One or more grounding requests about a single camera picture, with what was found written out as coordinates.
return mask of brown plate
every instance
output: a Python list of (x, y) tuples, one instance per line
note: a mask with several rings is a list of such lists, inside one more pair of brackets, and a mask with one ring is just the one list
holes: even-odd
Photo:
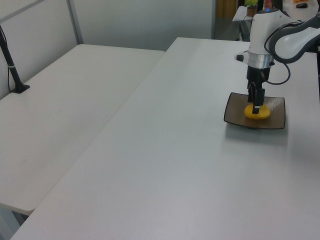
[(267, 119), (254, 120), (245, 116), (249, 105), (248, 95), (232, 92), (225, 107), (224, 121), (250, 129), (284, 129), (286, 125), (286, 104), (283, 97), (264, 97), (271, 114)]

